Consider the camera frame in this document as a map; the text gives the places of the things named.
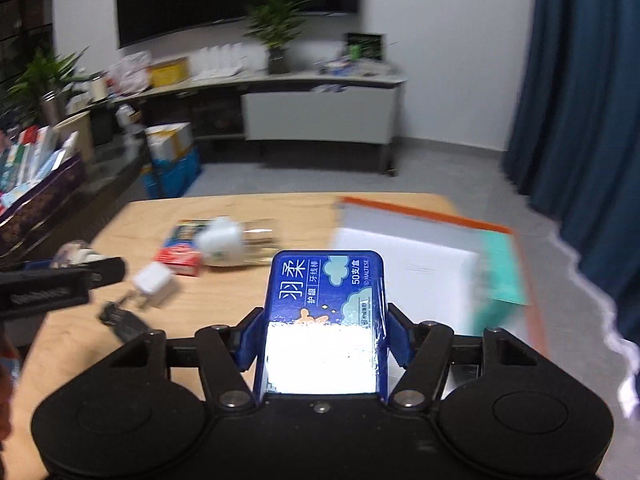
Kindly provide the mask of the person's left hand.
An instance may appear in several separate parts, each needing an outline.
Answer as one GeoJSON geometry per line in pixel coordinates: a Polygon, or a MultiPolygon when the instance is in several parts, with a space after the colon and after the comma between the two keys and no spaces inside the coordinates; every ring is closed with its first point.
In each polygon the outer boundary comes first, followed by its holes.
{"type": "Polygon", "coordinates": [[[11,434],[11,411],[14,384],[20,376],[21,356],[9,336],[6,326],[1,324],[0,337],[1,368],[0,368],[0,440],[4,442],[11,434]]]}

